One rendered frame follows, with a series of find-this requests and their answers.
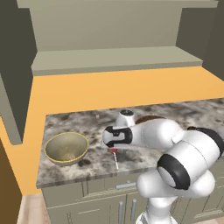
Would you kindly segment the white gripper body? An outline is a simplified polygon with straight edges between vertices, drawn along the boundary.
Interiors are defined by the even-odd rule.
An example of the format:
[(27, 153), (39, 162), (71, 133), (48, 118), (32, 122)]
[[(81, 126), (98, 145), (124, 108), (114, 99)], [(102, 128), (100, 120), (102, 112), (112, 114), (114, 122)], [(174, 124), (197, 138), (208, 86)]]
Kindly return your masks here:
[(113, 127), (108, 126), (103, 132), (102, 132), (102, 141), (105, 145), (107, 145), (109, 148), (112, 148), (114, 146), (113, 143)]

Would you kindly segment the kebab skewer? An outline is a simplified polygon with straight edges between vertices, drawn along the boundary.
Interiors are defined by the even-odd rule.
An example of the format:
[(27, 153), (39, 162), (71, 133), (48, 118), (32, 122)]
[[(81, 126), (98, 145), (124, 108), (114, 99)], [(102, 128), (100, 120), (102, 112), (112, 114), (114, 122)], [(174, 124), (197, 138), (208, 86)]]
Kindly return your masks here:
[(115, 166), (116, 166), (116, 169), (119, 170), (119, 166), (118, 166), (118, 162), (117, 162), (117, 157), (116, 157), (117, 149), (111, 148), (110, 149), (110, 153), (114, 155)]

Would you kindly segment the beige bowl with yellow rim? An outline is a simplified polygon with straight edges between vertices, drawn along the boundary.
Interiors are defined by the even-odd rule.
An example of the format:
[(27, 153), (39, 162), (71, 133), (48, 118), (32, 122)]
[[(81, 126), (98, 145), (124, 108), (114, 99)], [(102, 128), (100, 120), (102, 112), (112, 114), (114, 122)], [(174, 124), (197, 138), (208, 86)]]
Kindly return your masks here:
[(76, 132), (64, 132), (50, 138), (44, 147), (45, 156), (54, 164), (69, 166), (79, 163), (87, 154), (89, 142)]

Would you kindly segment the plain olive drawer front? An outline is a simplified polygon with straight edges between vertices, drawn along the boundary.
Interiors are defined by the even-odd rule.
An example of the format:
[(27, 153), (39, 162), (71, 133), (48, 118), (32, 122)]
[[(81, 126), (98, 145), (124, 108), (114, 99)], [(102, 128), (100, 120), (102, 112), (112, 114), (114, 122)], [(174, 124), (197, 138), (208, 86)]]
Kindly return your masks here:
[(42, 193), (47, 207), (71, 204), (83, 197), (81, 183), (43, 188)]

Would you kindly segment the narrow olive cupboard door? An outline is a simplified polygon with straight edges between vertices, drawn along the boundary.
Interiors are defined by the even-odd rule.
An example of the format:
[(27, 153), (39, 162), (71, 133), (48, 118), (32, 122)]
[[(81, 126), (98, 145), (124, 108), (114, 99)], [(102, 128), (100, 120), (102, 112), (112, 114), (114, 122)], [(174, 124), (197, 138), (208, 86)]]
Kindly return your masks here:
[(122, 224), (123, 224), (123, 217), (124, 217), (124, 210), (125, 210), (125, 202), (126, 202), (126, 195), (118, 195), (113, 197), (109, 201), (108, 206), (108, 213), (109, 213), (109, 224), (118, 224), (118, 207), (119, 201), (123, 202), (123, 209), (122, 209)]
[[(131, 220), (132, 201), (136, 199), (136, 211), (134, 220)], [(137, 217), (145, 210), (147, 199), (143, 198), (138, 192), (129, 193), (127, 195), (125, 224), (135, 224)]]

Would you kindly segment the wide olive cupboard door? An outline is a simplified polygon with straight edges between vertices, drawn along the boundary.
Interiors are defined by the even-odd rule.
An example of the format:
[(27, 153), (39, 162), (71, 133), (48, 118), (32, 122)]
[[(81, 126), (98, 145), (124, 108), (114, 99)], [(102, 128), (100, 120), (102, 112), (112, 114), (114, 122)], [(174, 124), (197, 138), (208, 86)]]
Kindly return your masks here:
[(107, 199), (91, 199), (84, 202), (47, 208), (51, 224), (108, 224)]

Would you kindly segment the olive base cupboard run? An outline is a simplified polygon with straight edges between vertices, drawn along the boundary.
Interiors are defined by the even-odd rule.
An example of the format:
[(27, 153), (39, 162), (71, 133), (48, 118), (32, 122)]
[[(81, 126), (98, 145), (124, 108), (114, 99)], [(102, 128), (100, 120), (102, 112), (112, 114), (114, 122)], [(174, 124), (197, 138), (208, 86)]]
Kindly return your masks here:
[(215, 177), (213, 192), (199, 199), (178, 198), (172, 205), (171, 215), (178, 224), (216, 219), (224, 216), (224, 158), (211, 169)]

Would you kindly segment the olive shelf board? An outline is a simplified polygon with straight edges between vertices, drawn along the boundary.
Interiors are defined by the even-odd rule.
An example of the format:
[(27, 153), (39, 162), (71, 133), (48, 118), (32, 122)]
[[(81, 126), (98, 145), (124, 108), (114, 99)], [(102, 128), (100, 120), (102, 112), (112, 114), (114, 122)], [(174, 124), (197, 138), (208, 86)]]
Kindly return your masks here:
[(17, 0), (19, 8), (44, 8), (44, 7), (76, 7), (81, 5), (123, 5), (154, 4), (166, 5), (175, 4), (183, 7), (205, 7), (215, 8), (218, 0)]

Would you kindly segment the olive wall shelf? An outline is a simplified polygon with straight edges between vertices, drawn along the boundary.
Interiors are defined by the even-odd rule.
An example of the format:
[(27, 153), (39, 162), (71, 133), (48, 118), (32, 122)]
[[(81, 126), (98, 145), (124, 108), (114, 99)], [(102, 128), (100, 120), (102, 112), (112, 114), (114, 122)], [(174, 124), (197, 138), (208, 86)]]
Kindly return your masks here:
[(176, 46), (38, 52), (34, 76), (201, 66), (202, 60)]

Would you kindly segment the olive wall cupboard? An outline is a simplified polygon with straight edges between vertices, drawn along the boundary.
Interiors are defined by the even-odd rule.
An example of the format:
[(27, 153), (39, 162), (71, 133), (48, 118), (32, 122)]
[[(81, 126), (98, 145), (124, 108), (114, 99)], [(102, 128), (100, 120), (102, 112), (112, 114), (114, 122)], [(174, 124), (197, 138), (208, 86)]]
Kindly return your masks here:
[(0, 0), (0, 116), (13, 145), (24, 139), (36, 54), (30, 10)]
[(184, 8), (176, 46), (203, 60), (202, 66), (224, 81), (224, 0), (215, 8)]

